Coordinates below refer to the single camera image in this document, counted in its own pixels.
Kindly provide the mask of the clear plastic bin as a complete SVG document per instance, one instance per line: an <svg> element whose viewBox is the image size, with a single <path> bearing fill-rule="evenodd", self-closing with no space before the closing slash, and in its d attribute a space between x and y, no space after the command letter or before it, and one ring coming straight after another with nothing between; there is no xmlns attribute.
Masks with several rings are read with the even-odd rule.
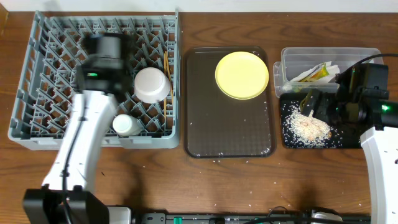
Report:
<svg viewBox="0 0 398 224"><path fill-rule="evenodd" d="M338 84L334 80L328 83L291 83L290 81L301 73L313 67L331 62L337 65L341 72L356 62L376 54L377 48L361 47L287 47L281 51L281 61L273 66L274 88L276 97L284 93L306 93L312 88L327 93L334 93Z"/></svg>

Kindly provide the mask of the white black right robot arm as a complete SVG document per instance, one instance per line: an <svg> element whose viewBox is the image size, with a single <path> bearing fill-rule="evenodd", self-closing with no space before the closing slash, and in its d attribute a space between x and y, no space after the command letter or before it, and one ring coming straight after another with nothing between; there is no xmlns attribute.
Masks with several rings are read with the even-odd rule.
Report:
<svg viewBox="0 0 398 224"><path fill-rule="evenodd" d="M389 100L388 67L357 63L337 75L336 93L312 89L304 116L329 125L351 124L362 133L371 192L371 223L397 223L397 103Z"/></svg>

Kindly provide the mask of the spilled rice pile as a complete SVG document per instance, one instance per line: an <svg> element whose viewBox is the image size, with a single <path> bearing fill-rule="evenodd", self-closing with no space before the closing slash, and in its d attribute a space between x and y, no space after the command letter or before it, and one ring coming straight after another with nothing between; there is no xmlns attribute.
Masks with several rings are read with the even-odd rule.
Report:
<svg viewBox="0 0 398 224"><path fill-rule="evenodd" d="M296 101L281 108L282 142L289 148L336 148L342 145L340 134L325 122L300 113Z"/></svg>

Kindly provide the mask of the grey plastic dish rack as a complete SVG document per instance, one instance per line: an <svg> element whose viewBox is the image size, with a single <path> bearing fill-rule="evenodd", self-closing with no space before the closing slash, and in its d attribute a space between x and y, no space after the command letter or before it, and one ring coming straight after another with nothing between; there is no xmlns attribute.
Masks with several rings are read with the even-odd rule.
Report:
<svg viewBox="0 0 398 224"><path fill-rule="evenodd" d="M120 114L138 119L143 130L121 137L110 129L104 147L126 149L174 148L180 141L180 21L177 14L163 16L71 16L34 14L8 136L31 150L57 150L67 128L75 94L76 66L88 57L83 38L90 34L117 32L130 35L134 48L130 74L147 67L164 68L168 53L174 103L167 96L167 129L164 131L164 101L141 102L127 93L118 106Z"/></svg>

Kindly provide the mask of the white napkin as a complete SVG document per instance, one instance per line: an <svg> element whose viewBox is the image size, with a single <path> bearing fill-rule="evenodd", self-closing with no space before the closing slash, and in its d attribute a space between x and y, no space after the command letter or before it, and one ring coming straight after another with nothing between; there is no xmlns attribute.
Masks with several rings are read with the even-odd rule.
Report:
<svg viewBox="0 0 398 224"><path fill-rule="evenodd" d="M327 76L325 76L325 77L323 77L323 78L321 78L319 80L315 80L314 82L299 82L299 79L303 77L303 75L302 75L303 72L299 76L291 79L290 82L293 82L293 83L329 83L332 79L335 78L335 76L338 73L340 73L340 68L337 65L332 65L331 64L327 68L327 70L329 72L329 75L327 75Z"/></svg>

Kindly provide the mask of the yellow plate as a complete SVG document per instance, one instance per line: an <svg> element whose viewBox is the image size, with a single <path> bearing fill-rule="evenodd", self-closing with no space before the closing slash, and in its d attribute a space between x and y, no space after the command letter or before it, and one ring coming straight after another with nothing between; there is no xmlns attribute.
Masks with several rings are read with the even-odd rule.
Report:
<svg viewBox="0 0 398 224"><path fill-rule="evenodd" d="M259 56L251 52L232 52L218 62L215 81L228 97L250 100L267 88L269 71Z"/></svg>

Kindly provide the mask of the wooden chopstick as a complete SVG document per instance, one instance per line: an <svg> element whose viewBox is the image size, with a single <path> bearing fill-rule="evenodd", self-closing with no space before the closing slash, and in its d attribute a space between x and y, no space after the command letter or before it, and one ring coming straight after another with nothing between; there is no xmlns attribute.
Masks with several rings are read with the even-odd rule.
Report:
<svg viewBox="0 0 398 224"><path fill-rule="evenodd" d="M169 68L168 53L167 53L167 78L168 78L168 81L169 81L169 84L170 84L170 97L171 97L171 101L172 101L172 104L173 104L174 103L174 91L173 91L173 85L172 85L170 68Z"/></svg>
<svg viewBox="0 0 398 224"><path fill-rule="evenodd" d="M167 53L164 52L164 75L167 78ZM164 98L164 131L167 129L167 95Z"/></svg>

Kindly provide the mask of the black waste tray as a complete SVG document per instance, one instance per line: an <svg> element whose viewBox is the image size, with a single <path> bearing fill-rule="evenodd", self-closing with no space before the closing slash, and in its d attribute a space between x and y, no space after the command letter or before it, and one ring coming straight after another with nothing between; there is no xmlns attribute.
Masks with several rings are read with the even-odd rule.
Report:
<svg viewBox="0 0 398 224"><path fill-rule="evenodd" d="M284 93L279 98L282 142L291 149L359 149L361 131L349 126L330 126L300 114L305 93Z"/></svg>

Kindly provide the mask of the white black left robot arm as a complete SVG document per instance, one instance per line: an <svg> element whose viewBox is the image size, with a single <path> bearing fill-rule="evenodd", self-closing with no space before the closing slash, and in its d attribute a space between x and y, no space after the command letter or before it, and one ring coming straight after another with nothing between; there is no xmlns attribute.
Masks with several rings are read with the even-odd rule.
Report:
<svg viewBox="0 0 398 224"><path fill-rule="evenodd" d="M31 223L132 223L129 207L107 206L94 195L103 138L132 88L126 34L90 35L89 57L76 67L77 93L56 159L41 188L28 189L22 206Z"/></svg>

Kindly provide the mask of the black rail at table edge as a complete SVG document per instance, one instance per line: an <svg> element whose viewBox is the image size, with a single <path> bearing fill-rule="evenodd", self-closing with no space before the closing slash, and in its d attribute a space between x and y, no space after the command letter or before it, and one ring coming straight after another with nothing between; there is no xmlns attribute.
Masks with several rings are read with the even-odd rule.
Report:
<svg viewBox="0 0 398 224"><path fill-rule="evenodd" d="M135 215L132 224L244 224L244 223L371 223L369 215L344 215L329 208L312 207L304 211L288 210L283 206L268 213L167 213L158 211Z"/></svg>

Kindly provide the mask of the white pink bowl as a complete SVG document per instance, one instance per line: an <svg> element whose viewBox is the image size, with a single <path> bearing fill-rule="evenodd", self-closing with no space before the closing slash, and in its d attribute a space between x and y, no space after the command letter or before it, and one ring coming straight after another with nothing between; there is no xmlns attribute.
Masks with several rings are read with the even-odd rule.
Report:
<svg viewBox="0 0 398 224"><path fill-rule="evenodd" d="M158 68L147 67L137 73L134 79L134 94L144 103L158 103L170 93L170 84Z"/></svg>

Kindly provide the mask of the dark brown serving tray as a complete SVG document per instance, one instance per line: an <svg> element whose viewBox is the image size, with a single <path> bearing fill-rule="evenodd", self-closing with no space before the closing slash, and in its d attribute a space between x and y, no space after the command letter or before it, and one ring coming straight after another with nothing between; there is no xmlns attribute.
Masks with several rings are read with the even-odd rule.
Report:
<svg viewBox="0 0 398 224"><path fill-rule="evenodd" d="M184 55L184 150L197 159L269 157L276 150L272 92L237 100L215 79L217 63L232 52L250 52L267 62L260 47L196 47Z"/></svg>

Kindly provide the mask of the green orange snack wrapper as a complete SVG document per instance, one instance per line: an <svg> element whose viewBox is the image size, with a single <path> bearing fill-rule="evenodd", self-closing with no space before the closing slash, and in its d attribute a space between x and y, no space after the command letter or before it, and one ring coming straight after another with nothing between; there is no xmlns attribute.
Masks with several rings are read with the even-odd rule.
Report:
<svg viewBox="0 0 398 224"><path fill-rule="evenodd" d="M303 72L303 77L300 78L299 82L314 82L315 80L319 80L327 75L329 72L327 68L331 65L331 62L323 62L315 67L311 68L310 70Z"/></svg>

